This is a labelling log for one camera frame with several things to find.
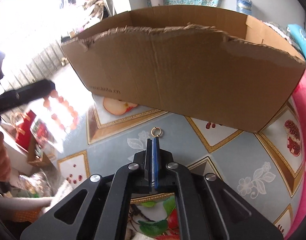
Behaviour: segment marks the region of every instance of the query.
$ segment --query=person's hand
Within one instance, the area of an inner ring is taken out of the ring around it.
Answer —
[[[0,132],[0,181],[8,181],[11,175],[11,162],[3,144],[4,135]]]

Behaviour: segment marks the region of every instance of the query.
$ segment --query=torn cardboard edge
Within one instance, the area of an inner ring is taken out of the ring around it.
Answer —
[[[273,118],[305,70],[261,21],[204,6],[125,12],[62,47],[94,94],[250,132]]]

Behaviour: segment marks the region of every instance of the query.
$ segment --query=bolt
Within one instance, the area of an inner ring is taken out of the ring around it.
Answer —
[[[129,169],[130,170],[137,170],[140,166],[137,163],[130,163]]]
[[[214,174],[214,173],[207,173],[205,175],[205,178],[208,180],[208,181],[215,181],[217,176]]]
[[[99,174],[94,174],[90,177],[90,181],[92,182],[98,182],[101,179],[101,176]]]
[[[178,163],[169,163],[169,164],[167,165],[167,167],[168,167],[169,169],[171,169],[171,170],[177,169],[178,166],[179,166]]]

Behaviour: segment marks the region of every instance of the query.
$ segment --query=gold ring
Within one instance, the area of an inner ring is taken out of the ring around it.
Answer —
[[[159,134],[154,134],[154,131],[156,131],[156,130],[160,130],[160,133]],[[160,137],[162,135],[162,129],[159,128],[159,127],[153,127],[153,129],[151,130],[151,134],[154,137]]]

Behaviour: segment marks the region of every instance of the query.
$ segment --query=red bag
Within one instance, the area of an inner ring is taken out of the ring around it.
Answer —
[[[23,117],[23,123],[21,123],[19,126],[15,125],[15,122],[13,122],[13,118],[15,119],[18,115],[21,115]],[[11,124],[16,129],[17,133],[15,136],[15,142],[21,146],[26,151],[29,150],[29,144],[31,141],[32,133],[30,131],[30,127],[36,117],[36,114],[32,110],[27,112],[26,114],[16,112],[14,115],[11,116]]]

